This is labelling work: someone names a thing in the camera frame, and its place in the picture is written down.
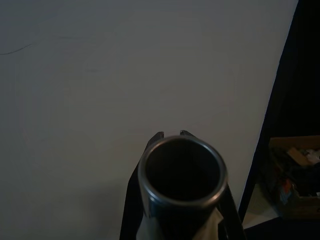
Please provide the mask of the brown cardboard box of clutter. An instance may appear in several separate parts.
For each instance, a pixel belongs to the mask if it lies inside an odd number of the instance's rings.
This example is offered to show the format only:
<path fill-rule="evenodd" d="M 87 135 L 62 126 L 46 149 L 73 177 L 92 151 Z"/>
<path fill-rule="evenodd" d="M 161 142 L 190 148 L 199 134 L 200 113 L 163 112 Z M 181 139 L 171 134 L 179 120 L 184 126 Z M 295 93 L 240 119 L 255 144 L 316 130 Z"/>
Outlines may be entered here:
<path fill-rule="evenodd" d="M 281 217 L 320 220 L 320 135 L 271 138 L 260 172 Z"/>

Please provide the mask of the broom with metal tube handle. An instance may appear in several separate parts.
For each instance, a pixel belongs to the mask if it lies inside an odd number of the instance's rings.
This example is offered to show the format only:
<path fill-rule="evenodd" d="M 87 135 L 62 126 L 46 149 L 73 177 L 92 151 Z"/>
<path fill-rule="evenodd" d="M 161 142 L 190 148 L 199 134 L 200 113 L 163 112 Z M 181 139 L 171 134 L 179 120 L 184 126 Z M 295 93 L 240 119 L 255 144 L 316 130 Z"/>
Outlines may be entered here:
<path fill-rule="evenodd" d="M 192 240 L 228 185 L 221 155 L 190 135 L 165 137 L 149 146 L 137 175 L 144 217 L 156 240 Z"/>

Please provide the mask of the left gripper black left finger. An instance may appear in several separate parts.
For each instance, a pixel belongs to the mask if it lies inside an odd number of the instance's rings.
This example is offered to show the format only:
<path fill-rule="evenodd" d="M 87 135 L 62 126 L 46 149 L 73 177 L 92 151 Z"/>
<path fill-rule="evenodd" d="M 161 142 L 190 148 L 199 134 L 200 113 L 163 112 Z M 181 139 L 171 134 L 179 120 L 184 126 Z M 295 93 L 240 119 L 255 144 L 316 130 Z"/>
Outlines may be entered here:
<path fill-rule="evenodd" d="M 119 240 L 162 240 L 157 223 L 145 216 L 136 166 L 127 185 Z"/>

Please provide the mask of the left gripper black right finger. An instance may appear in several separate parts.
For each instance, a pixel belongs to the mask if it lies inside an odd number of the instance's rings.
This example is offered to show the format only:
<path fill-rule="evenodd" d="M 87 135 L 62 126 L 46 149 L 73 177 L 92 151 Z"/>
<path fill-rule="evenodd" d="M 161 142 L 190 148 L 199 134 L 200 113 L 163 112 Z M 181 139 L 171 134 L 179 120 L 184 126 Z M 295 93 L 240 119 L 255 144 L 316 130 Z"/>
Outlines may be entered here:
<path fill-rule="evenodd" d="M 187 130 L 180 135 L 192 141 L 182 155 L 179 197 L 195 206 L 183 209 L 181 240 L 247 240 L 228 186 L 226 164 L 209 144 Z"/>

